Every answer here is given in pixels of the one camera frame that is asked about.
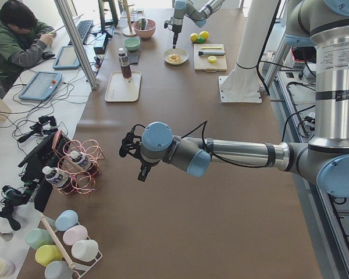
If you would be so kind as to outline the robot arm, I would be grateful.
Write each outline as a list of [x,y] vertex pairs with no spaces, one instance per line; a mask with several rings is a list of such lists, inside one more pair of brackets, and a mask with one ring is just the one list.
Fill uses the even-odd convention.
[[144,181],[159,162],[201,177],[219,159],[298,174],[322,191],[349,197],[349,1],[290,1],[286,42],[316,46],[315,132],[306,143],[257,144],[178,137],[162,122],[146,126],[135,155]]
[[171,31],[173,32],[172,48],[176,48],[179,34],[182,31],[184,17],[188,17],[198,27],[203,27],[207,18],[215,13],[223,3],[224,0],[208,1],[201,9],[196,9],[192,1],[175,1],[173,15],[170,20],[165,21],[165,28],[171,26]]

